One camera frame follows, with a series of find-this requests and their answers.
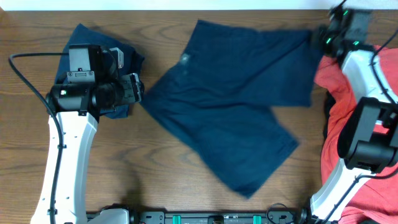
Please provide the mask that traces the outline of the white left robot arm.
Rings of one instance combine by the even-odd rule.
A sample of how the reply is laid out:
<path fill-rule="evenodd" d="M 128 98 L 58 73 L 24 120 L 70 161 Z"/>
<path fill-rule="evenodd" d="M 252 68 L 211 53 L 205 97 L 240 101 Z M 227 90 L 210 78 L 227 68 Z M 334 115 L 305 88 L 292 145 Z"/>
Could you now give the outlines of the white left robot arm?
<path fill-rule="evenodd" d="M 129 209 L 112 205 L 94 216 L 86 212 L 90 150 L 105 106 L 139 102 L 138 74 L 100 82 L 55 84 L 47 95 L 52 106 L 50 142 L 40 200 L 31 223 L 130 223 Z"/>

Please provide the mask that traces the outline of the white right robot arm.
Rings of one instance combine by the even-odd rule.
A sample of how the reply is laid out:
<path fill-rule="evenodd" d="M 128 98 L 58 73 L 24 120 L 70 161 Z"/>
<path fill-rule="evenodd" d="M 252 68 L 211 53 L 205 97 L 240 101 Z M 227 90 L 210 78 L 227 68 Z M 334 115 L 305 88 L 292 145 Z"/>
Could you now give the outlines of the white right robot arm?
<path fill-rule="evenodd" d="M 329 18 L 313 41 L 337 59 L 357 105 L 340 132 L 337 165 L 297 223 L 337 223 L 358 190 L 397 163 L 397 96 L 383 74 L 380 51 L 366 43 L 371 11 L 338 5 Z"/>

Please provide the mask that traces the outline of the navy blue shorts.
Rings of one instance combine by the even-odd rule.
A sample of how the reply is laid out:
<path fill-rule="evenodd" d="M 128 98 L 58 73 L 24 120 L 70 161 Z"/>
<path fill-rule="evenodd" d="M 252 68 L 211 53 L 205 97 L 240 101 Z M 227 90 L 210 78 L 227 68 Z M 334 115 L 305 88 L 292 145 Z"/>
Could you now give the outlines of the navy blue shorts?
<path fill-rule="evenodd" d="M 180 60 L 142 107 L 249 198 L 297 148 L 275 106 L 309 107 L 322 52 L 312 31 L 255 30 L 200 20 Z"/>

